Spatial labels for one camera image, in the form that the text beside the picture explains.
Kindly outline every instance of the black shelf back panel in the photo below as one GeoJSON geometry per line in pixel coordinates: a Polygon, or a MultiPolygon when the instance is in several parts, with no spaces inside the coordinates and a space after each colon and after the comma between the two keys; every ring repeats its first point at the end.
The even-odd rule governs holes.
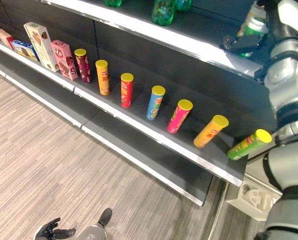
{"type": "Polygon", "coordinates": [[[42,24],[47,27],[51,40],[70,44],[72,51],[85,48],[92,70],[99,51],[100,58],[109,62],[113,82],[118,83],[121,73],[131,72],[135,75],[137,90],[143,94],[149,95],[154,85],[163,85],[167,89],[165,101],[170,105],[176,106],[180,99],[191,100],[194,103],[191,114],[201,120],[201,126],[213,115],[223,114],[230,121],[224,132],[236,139],[257,128],[272,131],[276,127],[267,88],[250,79],[39,1],[2,0],[2,3],[0,26],[15,38],[28,42],[23,24],[42,24]],[[123,59],[133,62],[134,66],[123,67],[123,59]]]}

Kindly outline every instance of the pringles can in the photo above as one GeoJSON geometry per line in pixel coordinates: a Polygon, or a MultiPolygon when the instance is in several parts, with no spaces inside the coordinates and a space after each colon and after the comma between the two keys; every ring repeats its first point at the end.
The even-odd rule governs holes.
{"type": "Polygon", "coordinates": [[[80,69],[80,74],[81,74],[82,81],[84,83],[88,84],[92,82],[90,69],[85,69],[85,70],[80,69]]]}
{"type": "Polygon", "coordinates": [[[177,108],[175,109],[173,116],[169,122],[167,130],[171,134],[175,134],[178,132],[181,127],[183,121],[189,114],[190,110],[193,108],[192,102],[187,99],[181,99],[178,102],[177,108]]]}
{"type": "Polygon", "coordinates": [[[258,129],[255,131],[254,134],[247,137],[245,140],[231,148],[227,152],[227,156],[231,160],[238,160],[256,148],[263,146],[265,144],[268,144],[272,141],[272,137],[270,133],[268,133],[266,130],[258,129]]]}
{"type": "Polygon", "coordinates": [[[152,88],[151,98],[146,115],[147,119],[154,120],[157,117],[164,94],[164,87],[156,85],[152,88]]]}
{"type": "Polygon", "coordinates": [[[211,141],[223,128],[229,125],[229,121],[222,115],[213,116],[212,120],[204,127],[204,129],[193,140],[193,143],[198,148],[203,148],[211,141]]]}
{"type": "Polygon", "coordinates": [[[121,75],[121,106],[124,108],[131,105],[133,78],[133,75],[128,72],[121,75]]]}
{"type": "Polygon", "coordinates": [[[90,71],[89,61],[87,57],[87,51],[85,49],[79,48],[74,50],[74,55],[77,59],[83,82],[84,83],[92,82],[91,71],[90,71]]]}
{"type": "Polygon", "coordinates": [[[97,68],[100,94],[108,95],[110,93],[108,62],[97,60],[95,67],[97,68]]]}

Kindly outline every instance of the blue chip can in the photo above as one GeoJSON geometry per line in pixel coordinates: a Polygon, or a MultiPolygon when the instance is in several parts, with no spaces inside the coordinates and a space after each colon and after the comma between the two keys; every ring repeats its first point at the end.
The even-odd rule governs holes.
{"type": "Polygon", "coordinates": [[[152,88],[152,94],[146,115],[147,119],[154,120],[157,117],[164,94],[164,87],[156,85],[152,88]]]}

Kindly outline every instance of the pink box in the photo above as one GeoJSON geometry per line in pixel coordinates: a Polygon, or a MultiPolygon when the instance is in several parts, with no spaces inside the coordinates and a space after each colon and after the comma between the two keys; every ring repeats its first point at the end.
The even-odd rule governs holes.
{"type": "Polygon", "coordinates": [[[54,40],[51,42],[51,47],[62,75],[75,80],[78,77],[78,73],[74,66],[70,45],[60,40],[54,40]]]}
{"type": "Polygon", "coordinates": [[[14,41],[14,38],[1,28],[0,28],[0,39],[6,46],[14,50],[14,47],[12,45],[12,41],[14,41]]]}

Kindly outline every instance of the green bottle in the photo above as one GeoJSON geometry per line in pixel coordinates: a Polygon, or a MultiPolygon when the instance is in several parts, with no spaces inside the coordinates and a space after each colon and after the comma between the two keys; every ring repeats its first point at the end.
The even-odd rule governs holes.
{"type": "Polygon", "coordinates": [[[119,7],[122,4],[122,0],[104,0],[104,4],[109,7],[119,7]]]}
{"type": "Polygon", "coordinates": [[[175,11],[175,0],[155,0],[152,11],[152,22],[161,26],[172,23],[175,11]]]}
{"type": "Polygon", "coordinates": [[[191,0],[175,0],[175,10],[177,12],[186,12],[191,6],[191,0]]]}

